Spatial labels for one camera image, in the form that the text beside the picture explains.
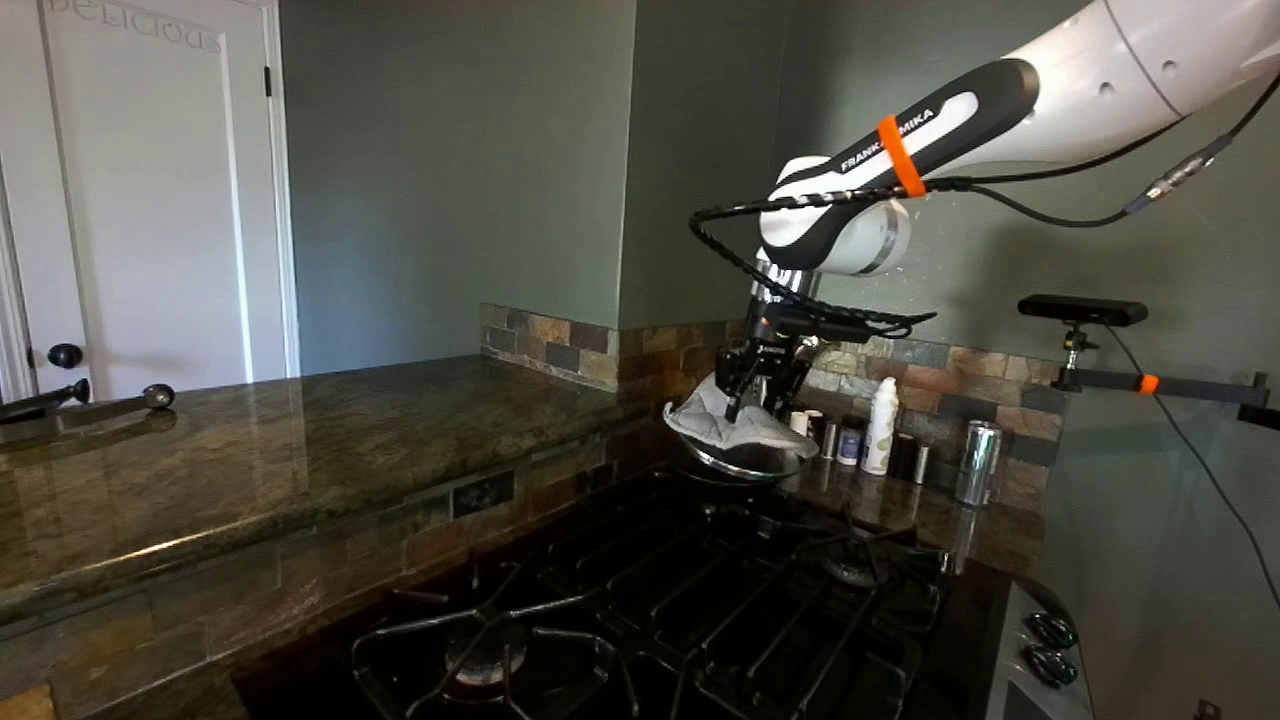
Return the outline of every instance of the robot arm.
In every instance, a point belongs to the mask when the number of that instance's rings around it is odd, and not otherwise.
[[[769,418],[800,388],[816,342],[863,342],[858,330],[875,324],[875,314],[851,324],[805,316],[810,274],[892,269],[908,245],[895,201],[925,197],[940,172],[1093,159],[1269,78],[1280,78],[1280,0],[1093,0],[1002,62],[882,117],[843,152],[792,159],[760,206],[743,337],[714,386],[668,407],[668,423],[718,454],[773,446],[808,457],[810,446],[762,427]],[[769,395],[743,427],[734,418],[755,381]]]

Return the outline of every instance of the gas stove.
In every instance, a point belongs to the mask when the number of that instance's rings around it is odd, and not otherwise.
[[[634,479],[241,673],[250,716],[1088,716],[1042,592],[782,492]]]

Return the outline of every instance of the bottle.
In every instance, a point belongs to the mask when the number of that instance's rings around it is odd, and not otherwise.
[[[892,454],[892,427],[895,427],[895,381],[882,375],[870,395],[870,422],[869,422],[869,457],[863,471],[882,478],[886,471],[886,454]]]

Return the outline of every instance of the wall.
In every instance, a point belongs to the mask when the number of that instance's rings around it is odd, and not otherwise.
[[[769,188],[782,28],[782,0],[639,0],[620,330],[743,314],[747,281],[695,245],[686,215]]]
[[[788,44],[782,152],[835,152],[882,112],[1015,47],[1072,10],[1066,0],[805,0]],[[1015,197],[1064,215],[1113,212],[1228,128],[1251,96],[1257,87],[1115,170]],[[940,319],[925,324],[920,342],[1022,356],[1054,356],[1064,330],[1015,316],[1021,296],[1130,296],[1151,307],[1151,319],[1123,332],[1149,367],[1209,381],[1275,375],[1280,206],[1269,201],[1280,170],[1275,136],[1273,103],[1212,172],[1102,231],[1054,231],[968,197],[913,206],[915,245],[905,274],[828,281],[825,296],[895,314],[936,307]],[[1102,349],[1088,361],[1123,367],[1115,346],[1096,342]],[[1173,400],[1173,414],[1280,571],[1275,431],[1190,400]],[[1225,716],[1280,716],[1269,678],[1280,660],[1275,603],[1245,533],[1149,400],[1072,395],[1042,519],[1042,575],[1085,625],[1102,720],[1196,716],[1196,700],[1215,700]]]
[[[283,0],[302,374],[620,314],[632,0]]]

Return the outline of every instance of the door frame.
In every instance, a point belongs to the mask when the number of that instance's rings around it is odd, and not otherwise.
[[[272,72],[272,96],[269,96],[269,144],[272,144],[272,212],[277,212],[277,236],[272,236],[272,249],[277,261],[281,261],[281,356],[283,356],[283,375],[300,375],[300,319],[295,319],[295,254],[290,254],[290,193],[289,193],[289,117],[283,117],[283,47],[281,47],[281,0],[225,0],[225,5],[256,5],[263,10],[263,66]],[[26,24],[39,24],[39,54],[46,54],[46,0],[30,0],[26,5],[30,15],[21,15]],[[68,231],[68,249],[71,249],[71,274],[74,274],[74,258],[79,258],[79,239],[71,231],[71,208],[68,208],[68,155],[62,155],[62,139],[60,139],[60,120],[50,117],[55,101],[50,101],[50,72],[39,67],[39,80],[44,87],[39,101],[44,101],[44,112],[50,120],[50,152],[55,152],[55,184],[60,184],[60,206],[62,206],[62,231]],[[16,249],[16,236],[21,236],[21,220],[12,215],[12,193],[2,184],[2,155],[0,155],[0,400],[16,400],[16,395],[30,395],[39,394],[39,361],[30,356],[30,330],[26,330],[26,307],[25,307],[25,274],[21,274],[21,249]]]

